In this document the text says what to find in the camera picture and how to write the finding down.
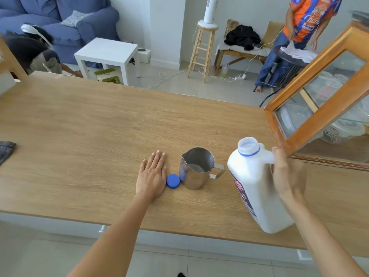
white tower fan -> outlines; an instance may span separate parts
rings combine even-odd
[[[206,11],[205,11],[204,19],[198,22],[199,26],[209,28],[209,29],[218,28],[218,25],[214,23],[214,14],[215,14],[215,10],[217,9],[217,5],[218,5],[218,0],[208,0],[206,4]]]

white side table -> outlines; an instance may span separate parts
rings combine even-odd
[[[131,58],[135,60],[136,77],[140,77],[140,59],[138,45],[119,41],[95,38],[74,54],[78,66],[85,79],[89,79],[84,61],[102,63],[104,69],[108,65],[119,66],[122,70],[124,85],[131,85],[128,79],[127,65]]]

plastic bottle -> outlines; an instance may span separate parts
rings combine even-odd
[[[293,224],[274,188],[268,165],[273,163],[274,154],[252,137],[241,139],[228,159],[241,199],[266,233],[276,233]]]
[[[225,78],[227,76],[228,70],[229,70],[229,63],[223,66],[222,73],[220,74],[220,76]]]

orange and blue shirt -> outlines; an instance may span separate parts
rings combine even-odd
[[[292,0],[290,6],[296,9],[293,14],[293,26],[295,27],[295,42],[308,41],[319,23],[334,17],[339,10],[342,0]],[[284,33],[289,34],[288,27]]]

milk jug label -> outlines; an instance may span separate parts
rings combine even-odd
[[[250,203],[249,199],[247,198],[247,195],[246,195],[246,192],[245,192],[243,186],[239,183],[239,181],[236,179],[236,177],[233,176],[233,179],[234,179],[234,183],[235,183],[235,185],[237,187],[237,190],[239,192],[239,195],[241,196],[241,199],[245,203],[247,209],[249,209],[250,214],[255,219],[255,221],[258,221],[258,219],[256,218],[255,211],[253,210],[253,208],[251,206],[251,203]]]

